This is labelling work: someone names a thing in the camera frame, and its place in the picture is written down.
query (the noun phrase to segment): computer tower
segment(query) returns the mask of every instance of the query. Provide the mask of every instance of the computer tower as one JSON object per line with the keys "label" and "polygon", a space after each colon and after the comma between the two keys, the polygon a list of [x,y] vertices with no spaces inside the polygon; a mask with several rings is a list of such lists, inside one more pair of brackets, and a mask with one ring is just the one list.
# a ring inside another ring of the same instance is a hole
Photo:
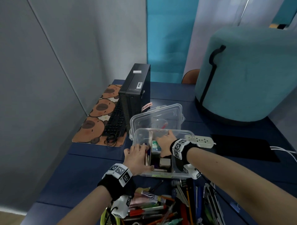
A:
{"label": "computer tower", "polygon": [[122,110],[130,130],[130,119],[141,111],[142,107],[151,101],[151,65],[135,63],[119,91]]}

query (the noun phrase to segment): plastic storage box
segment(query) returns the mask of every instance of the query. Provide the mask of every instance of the plastic storage box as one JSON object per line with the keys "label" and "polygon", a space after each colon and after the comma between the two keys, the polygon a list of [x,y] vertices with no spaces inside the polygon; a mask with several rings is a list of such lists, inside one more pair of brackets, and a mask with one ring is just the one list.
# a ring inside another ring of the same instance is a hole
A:
{"label": "plastic storage box", "polygon": [[[157,137],[162,137],[162,136],[168,134],[169,129],[139,128],[134,133],[133,145],[136,145],[136,144],[142,145],[143,143],[148,144],[150,131],[153,132],[153,140],[156,140]],[[172,132],[177,139],[185,138],[185,136],[195,138],[195,135],[191,131],[172,130]],[[176,167],[174,156],[171,156],[171,165],[172,165],[171,173],[152,171],[152,172],[148,172],[148,173],[143,173],[143,174],[141,174],[141,176],[157,177],[157,178],[177,178],[177,179],[190,178],[190,176],[187,173],[185,173],[184,171],[180,171]]]}
{"label": "plastic storage box", "polygon": [[184,120],[181,104],[158,106],[147,112],[134,115],[130,119],[129,138],[133,140],[134,133],[138,128],[180,130]]}

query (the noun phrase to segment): teal chair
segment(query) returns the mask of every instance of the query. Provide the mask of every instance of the teal chair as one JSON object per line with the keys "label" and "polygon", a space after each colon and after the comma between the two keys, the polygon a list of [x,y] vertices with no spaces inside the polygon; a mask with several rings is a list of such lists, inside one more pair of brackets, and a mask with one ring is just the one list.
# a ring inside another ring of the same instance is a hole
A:
{"label": "teal chair", "polygon": [[223,123],[245,125],[265,118],[296,86],[296,34],[225,27],[210,38],[196,107]]}

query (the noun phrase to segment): electrical outlet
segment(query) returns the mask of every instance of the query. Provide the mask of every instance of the electrical outlet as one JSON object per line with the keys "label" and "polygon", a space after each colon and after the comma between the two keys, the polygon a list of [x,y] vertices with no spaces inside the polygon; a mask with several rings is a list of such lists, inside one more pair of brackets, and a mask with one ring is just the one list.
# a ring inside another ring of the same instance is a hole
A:
{"label": "electrical outlet", "polygon": [[185,135],[185,139],[198,143],[201,148],[212,148],[214,145],[214,141],[211,137],[195,136],[195,138],[192,138],[190,135]]}

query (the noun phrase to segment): pink label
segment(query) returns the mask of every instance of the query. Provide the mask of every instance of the pink label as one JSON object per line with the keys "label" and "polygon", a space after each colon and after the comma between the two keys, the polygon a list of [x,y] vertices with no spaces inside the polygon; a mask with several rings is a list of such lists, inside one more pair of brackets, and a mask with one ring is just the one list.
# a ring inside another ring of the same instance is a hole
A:
{"label": "pink label", "polygon": [[143,110],[145,110],[147,107],[150,107],[150,106],[152,106],[152,105],[153,105],[152,102],[146,104],[145,106],[142,107],[141,112],[142,112]]}

